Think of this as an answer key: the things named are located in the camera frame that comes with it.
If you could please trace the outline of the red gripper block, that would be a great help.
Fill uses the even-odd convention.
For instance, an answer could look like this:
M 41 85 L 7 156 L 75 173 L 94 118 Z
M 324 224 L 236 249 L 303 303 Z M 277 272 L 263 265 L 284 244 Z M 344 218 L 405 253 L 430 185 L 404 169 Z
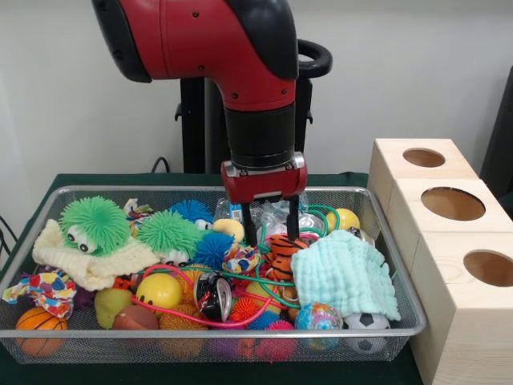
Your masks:
M 244 237 L 248 245 L 257 244 L 257 230 L 252 221 L 250 204 L 264 198 L 286 199 L 289 202 L 287 234 L 299 237 L 299 195 L 305 190 L 308 169 L 304 162 L 299 168 L 276 168 L 249 171 L 237 168 L 232 162 L 222 162 L 220 173 L 232 203 L 242 204 Z

